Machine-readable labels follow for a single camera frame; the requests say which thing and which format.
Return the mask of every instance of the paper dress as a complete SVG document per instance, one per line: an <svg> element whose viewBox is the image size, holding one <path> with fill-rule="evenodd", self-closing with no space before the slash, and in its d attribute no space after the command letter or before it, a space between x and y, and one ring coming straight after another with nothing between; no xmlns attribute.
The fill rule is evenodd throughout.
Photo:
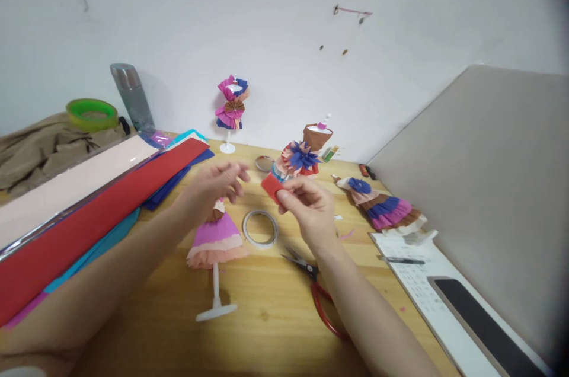
<svg viewBox="0 0 569 377"><path fill-rule="evenodd" d="M332 137L332 134L333 131L327 129L322 122L320 124L306 125L302 141L293 141L288 144L274 163L273 175L279 181L300 175L316 177L318 164L321 162L318 159L318 155L324 144Z"/></svg>
<svg viewBox="0 0 569 377"><path fill-rule="evenodd" d="M373 227L384 234L408 235L417 232L427 218L405 199L373 190L357 178L335 178L336 186L351 193L355 204L366 211Z"/></svg>
<svg viewBox="0 0 569 377"><path fill-rule="evenodd" d="M215 263L248 255L239 229L225 212L223 199L217 200L207 222L197 228L194 245L187 257L188 265L194 269L211 269Z"/></svg>
<svg viewBox="0 0 569 377"><path fill-rule="evenodd" d="M249 86L244 79L235 79L233 75L218 85L219 90L225 97L225 104L215 111L218 117L217 124L228 130L243 128L241 117L245 111L243 101L249 97Z"/></svg>

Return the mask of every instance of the hand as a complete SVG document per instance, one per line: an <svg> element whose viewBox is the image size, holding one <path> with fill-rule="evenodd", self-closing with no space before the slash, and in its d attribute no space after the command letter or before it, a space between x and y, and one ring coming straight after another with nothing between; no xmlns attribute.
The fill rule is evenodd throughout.
<svg viewBox="0 0 569 377"><path fill-rule="evenodd" d="M279 213L294 214L302 238L315 255L338 243L332 193L307 177L297 177L285 181L277 197L283 204Z"/></svg>
<svg viewBox="0 0 569 377"><path fill-rule="evenodd" d="M173 206L191 214L193 226L199 226L206 221L217 199L227 197L231 203L235 203L238 197L243 196L245 191L239 179L245 182L251 180L248 169L247 164L238 161L213 162L200 168Z"/></svg>

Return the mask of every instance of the white stand base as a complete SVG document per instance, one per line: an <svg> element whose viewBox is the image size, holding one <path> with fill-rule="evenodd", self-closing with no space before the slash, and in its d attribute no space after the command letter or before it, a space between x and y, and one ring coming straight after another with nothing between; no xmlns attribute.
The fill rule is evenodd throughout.
<svg viewBox="0 0 569 377"><path fill-rule="evenodd" d="M196 316L196 322L202 322L202 321L207 321L210 319L218 318L220 316L230 314L231 312L233 312L236 309L237 309L237 305L222 306L220 304L219 307L214 306L213 309L209 309L208 311L200 313L198 316Z"/></svg>
<svg viewBox="0 0 569 377"><path fill-rule="evenodd" d="M218 318L220 316L230 314L236 309L237 305L221 305L221 298L219 297L219 266L215 263L213 265L213 308L196 316L196 322Z"/></svg>
<svg viewBox="0 0 569 377"><path fill-rule="evenodd" d="M221 150L223 153L231 154L231 153L235 152L235 146L233 146L233 144L231 144L231 143L223 143L219 147L219 150Z"/></svg>

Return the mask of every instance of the red paper piece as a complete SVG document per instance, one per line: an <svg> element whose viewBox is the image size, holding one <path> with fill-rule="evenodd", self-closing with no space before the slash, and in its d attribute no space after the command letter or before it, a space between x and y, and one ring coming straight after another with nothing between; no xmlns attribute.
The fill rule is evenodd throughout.
<svg viewBox="0 0 569 377"><path fill-rule="evenodd" d="M0 325L209 145L187 139L116 181L35 241L0 261Z"/></svg>
<svg viewBox="0 0 569 377"><path fill-rule="evenodd" d="M283 188L283 185L280 184L280 181L276 179L276 177L273 175L273 173L270 173L262 182L261 182L261 186L263 187L263 189L265 189L265 191L268 193L268 195L273 198L273 200L277 203L277 205L281 205L280 200L277 198L277 191L281 190Z"/></svg>

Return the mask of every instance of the pen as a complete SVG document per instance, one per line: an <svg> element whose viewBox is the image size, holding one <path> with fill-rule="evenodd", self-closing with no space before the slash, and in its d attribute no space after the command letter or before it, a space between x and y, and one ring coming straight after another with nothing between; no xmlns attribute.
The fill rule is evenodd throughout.
<svg viewBox="0 0 569 377"><path fill-rule="evenodd" d="M380 257L379 259L386 263L425 264L423 260L415 260L413 258Z"/></svg>

